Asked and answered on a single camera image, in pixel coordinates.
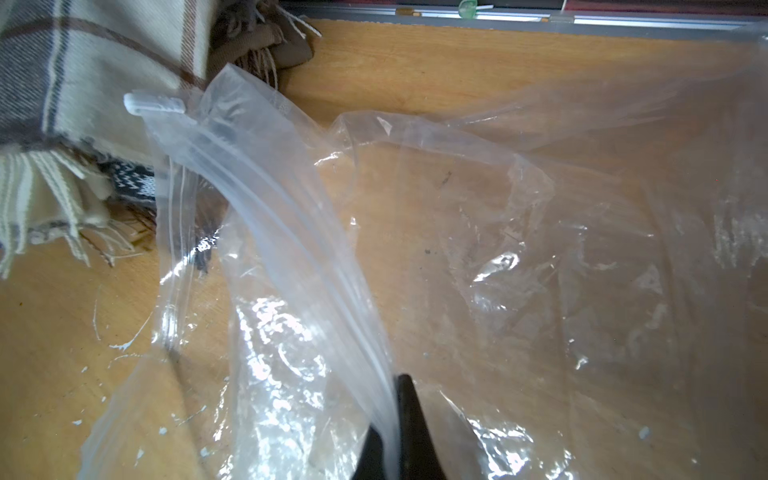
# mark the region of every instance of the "beige fabric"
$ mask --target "beige fabric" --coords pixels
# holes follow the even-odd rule
[[[217,6],[28,0],[10,7],[0,41],[0,276],[28,243],[58,237],[87,263],[80,230],[108,225],[103,200],[112,192],[96,163],[152,165],[144,124],[125,111],[123,95],[203,87]],[[13,61],[20,55],[28,61]]]

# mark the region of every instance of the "folded plastic sheet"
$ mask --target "folded plastic sheet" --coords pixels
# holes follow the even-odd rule
[[[252,140],[201,119],[256,102],[293,126],[449,478],[758,478],[762,41],[683,45],[448,120],[344,114],[326,133],[229,67],[188,117],[257,161]],[[163,148],[192,138],[155,120]],[[225,216],[197,174],[165,171],[158,245],[182,255],[161,267],[157,342],[94,427],[81,477],[348,478],[371,406],[237,207]]]

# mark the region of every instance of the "cloth pile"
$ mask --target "cloth pile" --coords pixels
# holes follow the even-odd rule
[[[0,276],[28,245],[62,237],[86,263],[90,233],[108,261],[132,250],[108,203],[151,216],[154,175],[123,95],[204,88],[228,62],[276,88],[278,69],[312,58],[297,24],[274,0],[0,7]]]

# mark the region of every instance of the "white paint splatter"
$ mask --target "white paint splatter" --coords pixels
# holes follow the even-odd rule
[[[112,360],[109,361],[109,364],[107,365],[107,369],[112,368],[112,363],[115,360],[124,359],[124,358],[127,358],[129,356],[141,356],[141,355],[139,355],[138,353],[126,353],[125,355],[116,356]]]
[[[144,329],[144,327],[147,325],[147,322],[149,322],[149,319],[152,318],[152,314],[150,313],[147,319],[144,321],[144,324],[141,326],[138,332],[136,332],[136,335],[134,335],[134,338],[131,339],[130,342],[123,343],[122,345],[110,345],[109,348],[111,349],[118,349],[122,352],[125,350],[128,350],[128,348],[133,344],[134,340],[139,336],[139,333],[141,333],[141,330]]]
[[[134,463],[134,468],[139,466],[139,459],[144,456],[144,450],[139,447],[139,451],[136,452],[136,462]]]
[[[94,299],[94,319],[93,319],[94,332],[96,332],[96,340],[98,340],[100,342],[101,341],[101,337],[98,334],[98,328],[96,328],[96,306],[98,305],[98,294],[99,294],[99,292],[101,292],[101,285],[99,285],[98,288],[96,289],[96,298]]]

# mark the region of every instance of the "green object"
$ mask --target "green object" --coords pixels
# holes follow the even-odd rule
[[[458,4],[458,16],[461,18],[474,18],[478,9],[478,0],[462,0]]]

